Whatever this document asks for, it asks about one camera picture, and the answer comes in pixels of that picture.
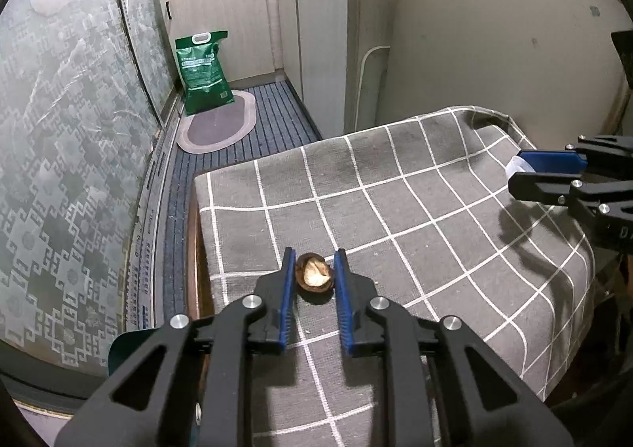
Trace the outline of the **walnut shell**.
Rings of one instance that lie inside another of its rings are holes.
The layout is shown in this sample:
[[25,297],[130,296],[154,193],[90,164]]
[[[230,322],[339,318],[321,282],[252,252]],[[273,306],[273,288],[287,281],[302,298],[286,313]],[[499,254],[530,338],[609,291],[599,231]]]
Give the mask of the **walnut shell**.
[[315,253],[301,254],[295,261],[294,274],[299,287],[307,293],[323,294],[334,286],[333,269]]

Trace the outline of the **white plastic cap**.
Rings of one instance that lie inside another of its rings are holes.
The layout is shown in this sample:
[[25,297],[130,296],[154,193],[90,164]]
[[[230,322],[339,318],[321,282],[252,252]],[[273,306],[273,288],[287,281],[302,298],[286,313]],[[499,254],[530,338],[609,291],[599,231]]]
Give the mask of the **white plastic cap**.
[[533,173],[533,167],[521,156],[515,155],[505,166],[506,179],[510,180],[515,173]]

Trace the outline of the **teal trash bin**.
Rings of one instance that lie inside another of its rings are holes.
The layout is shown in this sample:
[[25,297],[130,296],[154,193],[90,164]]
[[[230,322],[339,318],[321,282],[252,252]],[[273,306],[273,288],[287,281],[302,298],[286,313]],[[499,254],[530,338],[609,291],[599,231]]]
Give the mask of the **teal trash bin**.
[[155,329],[140,329],[121,333],[115,338],[107,355],[107,374],[112,376],[140,346],[151,337]]

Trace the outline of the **white kitchen cabinet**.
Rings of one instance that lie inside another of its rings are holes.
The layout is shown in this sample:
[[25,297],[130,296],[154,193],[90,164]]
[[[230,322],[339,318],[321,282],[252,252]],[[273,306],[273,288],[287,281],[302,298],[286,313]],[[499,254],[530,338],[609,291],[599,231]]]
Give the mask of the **white kitchen cabinet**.
[[325,138],[354,121],[357,0],[160,0],[171,41],[226,30],[220,48],[234,88],[288,81]]

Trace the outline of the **wooden table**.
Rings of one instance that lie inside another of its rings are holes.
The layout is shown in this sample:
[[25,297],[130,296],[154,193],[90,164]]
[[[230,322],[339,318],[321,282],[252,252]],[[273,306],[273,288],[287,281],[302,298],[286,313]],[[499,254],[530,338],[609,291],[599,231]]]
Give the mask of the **wooden table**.
[[199,208],[194,200],[190,202],[187,229],[187,305],[192,320],[214,315]]

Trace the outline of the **grey checked tablecloth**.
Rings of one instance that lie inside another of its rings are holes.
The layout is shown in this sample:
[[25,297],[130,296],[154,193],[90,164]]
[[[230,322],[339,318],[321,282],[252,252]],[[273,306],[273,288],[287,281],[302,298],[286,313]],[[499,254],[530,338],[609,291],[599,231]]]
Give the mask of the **grey checked tablecloth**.
[[506,114],[459,106],[202,173],[212,303],[251,294],[285,249],[344,249],[381,295],[462,318],[545,398],[590,328],[595,260],[563,209],[508,193],[530,145]]

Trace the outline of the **striped blue floor rug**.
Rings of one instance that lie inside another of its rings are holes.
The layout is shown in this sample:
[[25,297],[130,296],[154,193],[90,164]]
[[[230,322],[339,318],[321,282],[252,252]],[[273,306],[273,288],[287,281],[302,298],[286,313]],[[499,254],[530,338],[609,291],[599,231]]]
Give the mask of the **striped blue floor rug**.
[[154,282],[158,284],[158,317],[188,310],[187,232],[194,178],[205,171],[264,158],[309,145],[322,136],[291,82],[286,79],[247,90],[255,96],[254,129],[236,144],[212,153],[191,154],[174,146],[169,153],[169,170],[160,212]]

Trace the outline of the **silver refrigerator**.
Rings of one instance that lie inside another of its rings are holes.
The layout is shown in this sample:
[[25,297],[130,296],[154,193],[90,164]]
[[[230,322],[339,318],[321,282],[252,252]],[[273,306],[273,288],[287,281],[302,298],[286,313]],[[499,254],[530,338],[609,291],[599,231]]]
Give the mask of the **silver refrigerator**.
[[632,93],[620,0],[396,0],[379,123],[445,107],[512,117],[541,148],[617,131]]

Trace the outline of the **oval grey floor mat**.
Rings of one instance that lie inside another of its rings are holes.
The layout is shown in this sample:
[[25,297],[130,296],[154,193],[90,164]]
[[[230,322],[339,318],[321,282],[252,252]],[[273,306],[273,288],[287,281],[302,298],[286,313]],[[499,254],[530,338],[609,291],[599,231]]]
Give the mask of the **oval grey floor mat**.
[[255,96],[233,92],[234,102],[181,119],[177,144],[184,152],[206,154],[235,145],[254,129]]

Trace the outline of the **green rice bag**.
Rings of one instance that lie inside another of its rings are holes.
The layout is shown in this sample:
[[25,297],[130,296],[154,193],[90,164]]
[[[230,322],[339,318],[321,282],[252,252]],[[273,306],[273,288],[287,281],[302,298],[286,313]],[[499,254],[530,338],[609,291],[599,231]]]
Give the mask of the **green rice bag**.
[[179,73],[184,84],[184,109],[188,116],[234,102],[219,60],[226,30],[196,33],[175,41]]

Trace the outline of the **frosted patterned sliding door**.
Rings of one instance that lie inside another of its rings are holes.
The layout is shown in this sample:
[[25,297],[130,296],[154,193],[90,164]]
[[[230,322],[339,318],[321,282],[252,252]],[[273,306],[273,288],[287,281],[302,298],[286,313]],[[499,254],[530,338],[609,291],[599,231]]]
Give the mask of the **frosted patterned sliding door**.
[[140,187],[173,88],[158,0],[1,14],[1,338],[103,375]]

